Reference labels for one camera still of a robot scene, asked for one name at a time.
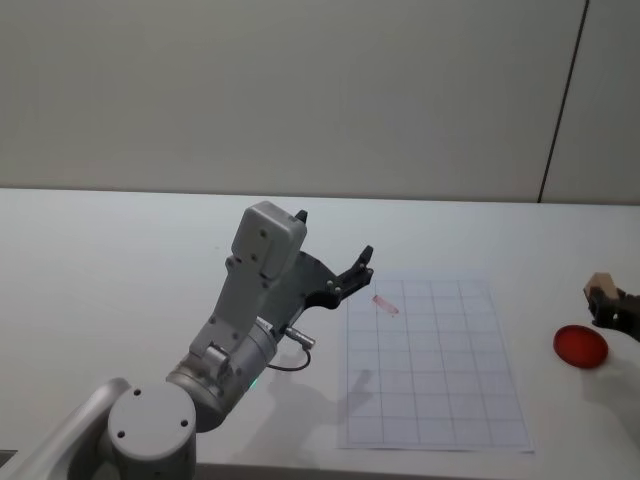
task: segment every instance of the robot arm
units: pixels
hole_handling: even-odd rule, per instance
[[[278,342],[287,336],[310,359],[315,340],[293,326],[304,310],[335,309],[371,281],[369,246],[340,275],[300,251],[306,218],[269,202],[248,208],[213,314],[167,382],[135,389],[108,382],[31,454],[12,458],[0,480],[87,479],[104,461],[122,480],[192,478],[196,433],[224,421],[270,366]]]

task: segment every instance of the white paper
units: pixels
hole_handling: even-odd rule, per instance
[[[376,274],[346,303],[341,448],[533,451],[486,279]]]

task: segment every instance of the red circular object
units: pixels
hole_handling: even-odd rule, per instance
[[[558,356],[578,368],[596,368],[609,354],[607,341],[598,332],[582,325],[567,325],[553,337]]]

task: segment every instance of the cable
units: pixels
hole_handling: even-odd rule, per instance
[[[271,365],[271,364],[267,365],[267,367],[273,370],[278,370],[279,372],[299,372],[300,370],[304,370],[311,363],[311,352],[305,349],[303,349],[302,351],[307,354],[307,361],[303,365],[300,365],[299,367],[281,367],[279,365]]]

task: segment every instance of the table surface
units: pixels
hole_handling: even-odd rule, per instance
[[[0,449],[37,442],[103,381],[162,381],[213,309],[247,196],[0,190]],[[637,478],[640,345],[603,332],[607,364],[554,354],[555,331],[587,324],[594,271],[640,292],[640,208],[322,198],[304,249],[333,270],[365,244],[378,272],[482,270],[511,356],[535,454],[336,448],[339,311],[312,309],[309,369],[267,371],[203,463],[487,478]],[[298,360],[283,342],[279,360]]]

